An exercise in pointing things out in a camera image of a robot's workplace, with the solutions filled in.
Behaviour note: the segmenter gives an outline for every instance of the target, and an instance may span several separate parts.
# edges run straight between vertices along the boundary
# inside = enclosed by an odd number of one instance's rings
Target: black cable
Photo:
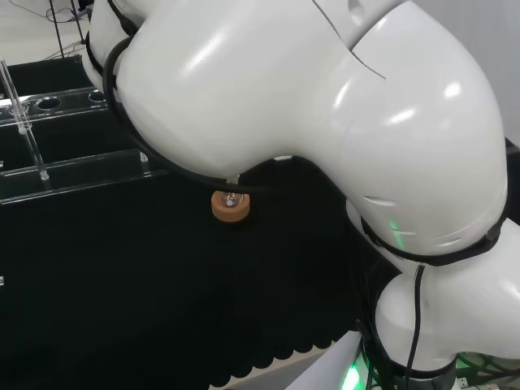
[[[37,12],[35,12],[35,11],[31,11],[31,10],[29,10],[28,8],[25,8],[24,6],[21,6],[21,5],[19,5],[19,4],[14,4],[14,3],[12,2],[12,0],[9,0],[9,2],[10,2],[13,6],[15,6],[15,7],[22,8],[22,9],[24,9],[24,10],[26,10],[26,11],[31,12],[31,13],[34,14],[34,15],[38,15],[38,16],[40,16],[40,17],[42,17],[42,18],[45,18],[45,15],[38,14]]]
[[[488,356],[488,355],[484,355],[482,353],[479,354],[479,356],[484,360],[484,361],[487,361],[487,364],[489,366],[493,366],[495,367],[497,370],[500,370],[500,371],[503,371],[505,373],[515,373],[515,371],[518,371],[518,370],[511,370],[510,368],[505,368],[503,366],[501,366],[500,364],[496,363],[495,361],[493,361],[493,358]]]
[[[62,58],[65,58],[65,54],[63,54],[62,38],[59,36],[59,29],[58,29],[58,24],[56,22],[56,14],[54,13],[54,5],[52,3],[52,0],[49,0],[49,3],[50,3],[50,9],[52,10],[52,17],[54,19],[54,27],[56,28],[56,37],[58,37],[59,51],[62,54]]]
[[[124,110],[123,106],[117,102],[114,95],[114,89],[115,89],[115,78],[114,78],[114,68],[115,64],[117,63],[117,60],[119,56],[128,48],[130,45],[130,42],[132,42],[133,36],[130,36],[128,38],[123,39],[120,43],[118,43],[114,49],[110,52],[108,57],[106,58],[105,67],[103,71],[103,90],[105,92],[105,98],[106,98],[106,104],[108,105],[109,110],[115,114],[118,121],[127,129],[128,135],[130,138],[134,141],[134,143],[137,145],[139,150],[146,154],[149,158],[152,158],[154,160],[157,160],[159,163],[161,163],[168,171],[175,172],[176,174],[183,176],[187,179],[190,179],[192,181],[195,181],[199,184],[205,185],[206,187],[210,187],[214,190],[223,191],[223,192],[230,192],[230,193],[248,193],[248,194],[255,194],[255,193],[262,193],[262,194],[280,194],[280,193],[287,193],[287,192],[293,192],[297,189],[301,189],[301,186],[295,187],[294,184],[292,185],[285,185],[285,186],[277,186],[277,187],[271,187],[271,186],[250,186],[250,185],[242,185],[242,184],[227,184],[226,180],[224,179],[215,179],[210,178],[208,176],[199,175],[197,173],[188,171],[187,169],[184,169],[183,167],[180,167],[167,159],[166,157],[162,156],[160,153],[155,151],[154,148],[148,145],[148,143],[143,139],[141,134],[136,130],[136,128],[133,126],[132,121],[128,118],[128,115],[126,111]],[[299,180],[298,183],[304,184],[308,180]]]
[[[412,339],[412,348],[409,351],[408,364],[405,372],[405,390],[408,390],[410,384],[410,373],[412,365],[414,364],[415,351],[417,350],[417,343],[419,341],[419,332],[421,331],[421,280],[423,279],[424,266],[417,267],[417,274],[415,275],[415,329],[414,338]]]
[[[63,10],[69,10],[69,11],[73,14],[72,9],[70,9],[68,6],[66,6],[65,8],[62,8],[61,10],[57,11],[57,12],[56,12],[56,15],[59,14],[59,13],[60,13],[61,11],[63,11]],[[51,20],[51,19],[49,18],[49,16],[50,16],[50,15],[49,15],[49,11],[50,11],[50,8],[49,8],[49,9],[47,10],[47,12],[45,13],[45,17],[46,17],[47,20],[49,20],[51,23],[54,23],[54,21]],[[63,21],[63,22],[56,21],[56,23],[58,23],[58,24],[60,24],[60,23],[71,23],[71,22],[73,22],[73,21],[74,21],[74,20],[65,20],[65,21]]]
[[[365,390],[371,390],[372,388],[372,377],[374,376],[374,365],[368,363],[368,378],[366,378]]]
[[[40,16],[41,18],[45,18],[45,19],[49,20],[51,23],[54,23],[54,21],[53,21],[52,19],[50,19],[50,17],[49,17],[49,16],[50,16],[50,15],[49,15],[49,12],[51,11],[50,8],[47,10],[47,12],[45,13],[45,15],[42,15],[42,14],[38,14],[37,12],[35,12],[35,11],[33,11],[33,10],[29,10],[28,8],[25,8],[24,6],[21,6],[20,4],[15,4],[15,3],[13,3],[12,0],[9,0],[9,3],[12,4],[12,5],[15,6],[15,7],[22,8],[23,10],[29,11],[29,12],[31,12],[31,13],[34,14],[34,15],[38,15],[38,16]],[[64,7],[64,8],[62,8],[62,9],[59,10],[59,11],[56,11],[56,14],[59,14],[59,13],[60,13],[61,11],[63,11],[63,10],[69,10],[69,11],[73,14],[72,10],[71,10],[69,7],[67,7],[67,6]],[[71,22],[73,22],[73,21],[74,21],[74,20],[67,20],[67,21],[65,21],[65,22],[58,22],[58,21],[56,21],[56,23],[71,23]]]
[[[81,31],[81,26],[80,26],[80,18],[78,18],[78,14],[76,13],[76,9],[74,7],[74,0],[71,0],[71,6],[72,6],[71,12],[74,15],[74,19],[76,20],[76,23],[78,25],[78,30],[80,31],[81,43],[85,44],[85,39],[83,38],[83,32]]]
[[[479,366],[478,364],[475,364],[475,363],[469,361],[468,359],[466,359],[465,357],[463,357],[460,353],[458,354],[457,358],[458,358],[458,360],[460,360],[461,362],[463,362],[467,366],[469,366],[469,367],[471,367],[471,368],[473,368],[475,370],[478,370],[477,374],[479,372],[483,372],[484,374],[489,374],[489,375],[503,374],[500,371],[489,370],[488,368]]]

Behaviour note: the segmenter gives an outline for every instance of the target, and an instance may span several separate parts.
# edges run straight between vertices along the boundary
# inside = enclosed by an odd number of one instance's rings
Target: clear acrylic stand
[[[0,205],[167,174],[165,170],[151,169],[148,158],[139,150],[45,164],[32,123],[106,110],[105,98],[95,88],[19,97],[1,58],[0,78],[6,90],[6,100],[0,100],[0,128],[17,126],[34,163],[33,167],[1,171],[4,162],[0,156]]]

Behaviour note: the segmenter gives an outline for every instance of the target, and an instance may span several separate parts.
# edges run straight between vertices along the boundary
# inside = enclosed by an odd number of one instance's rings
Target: black cloth
[[[55,91],[53,66],[61,89],[83,86],[79,63],[50,64],[13,71],[35,83],[20,95]],[[0,159],[27,166],[8,130]],[[34,131],[47,162],[129,145],[108,113]],[[207,389],[354,329],[349,259],[377,275],[374,288],[396,272],[365,241],[345,244],[345,197],[309,163],[268,162],[245,180],[300,175],[304,190],[252,196],[236,226],[215,220],[210,189],[173,175],[2,206],[0,388]],[[517,202],[511,215],[520,222]]]

